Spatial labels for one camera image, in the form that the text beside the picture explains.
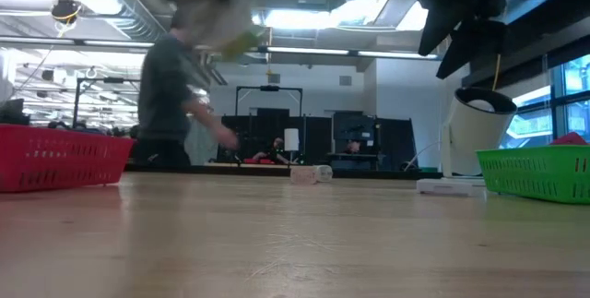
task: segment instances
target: red plastic basket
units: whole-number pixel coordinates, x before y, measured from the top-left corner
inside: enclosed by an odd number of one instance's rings
[[[0,125],[0,192],[119,182],[133,140]]]

